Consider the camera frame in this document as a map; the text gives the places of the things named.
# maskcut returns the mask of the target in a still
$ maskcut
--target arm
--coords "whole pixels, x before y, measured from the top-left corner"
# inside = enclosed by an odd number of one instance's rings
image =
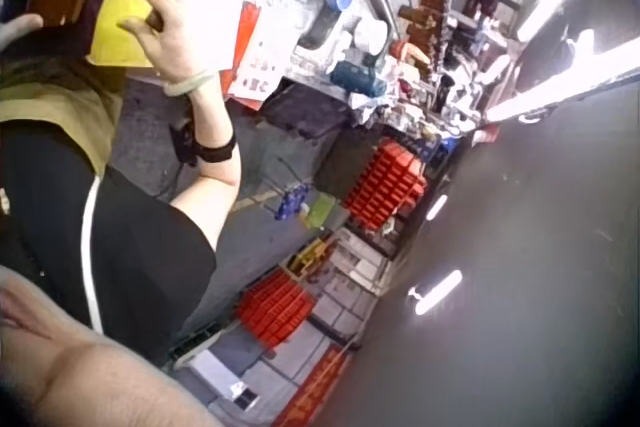
[[[204,72],[211,64],[207,58],[211,52],[208,39],[215,34],[199,25],[180,0],[147,1],[162,17],[161,25],[133,18],[121,22],[120,27],[136,36],[164,80],[177,83]],[[233,125],[218,77],[192,92],[189,98],[198,143],[210,148],[226,145],[233,135]],[[172,202],[200,227],[214,249],[238,195],[240,176],[240,152],[236,147],[233,157],[226,162],[201,162],[198,180]]]
[[[218,78],[189,97],[193,104],[198,143],[212,148],[226,145],[233,135],[233,126],[222,100]],[[233,157],[226,162],[207,164],[201,161],[200,177],[172,202],[202,229],[214,250],[238,196],[240,176],[240,151],[236,147]]]
[[[34,425],[222,425],[175,381],[2,266],[0,341],[0,382],[30,410]]]

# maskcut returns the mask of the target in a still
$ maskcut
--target bracelet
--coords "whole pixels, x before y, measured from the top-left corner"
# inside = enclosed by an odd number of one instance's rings
[[[190,94],[194,90],[198,90],[204,84],[214,79],[215,76],[215,72],[207,69],[187,80],[183,80],[182,82],[177,82],[175,84],[167,82],[164,85],[164,94],[167,97],[180,97],[181,95]]]

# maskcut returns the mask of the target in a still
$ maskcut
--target gray floor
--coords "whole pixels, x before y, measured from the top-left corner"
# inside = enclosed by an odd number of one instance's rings
[[[465,159],[319,426],[599,425],[638,367],[637,85]],[[417,317],[407,289],[458,267]]]
[[[169,99],[156,86],[129,82],[112,154],[112,165],[151,195],[166,191],[178,168],[168,124],[187,111],[186,101]],[[265,176],[279,185],[295,183],[295,178],[278,161],[284,158],[304,181],[313,178],[333,145],[337,133],[317,142],[304,141],[265,123],[258,124],[241,105],[230,102],[228,108],[236,129],[242,155],[242,185],[239,199],[272,191]],[[177,192],[188,187],[197,172],[186,168]],[[267,202],[277,206],[278,198]],[[218,270],[207,292],[184,328],[187,334],[216,319],[236,295],[266,270],[297,251],[315,232],[298,219],[277,222],[273,214],[251,202],[238,204],[220,237]]]

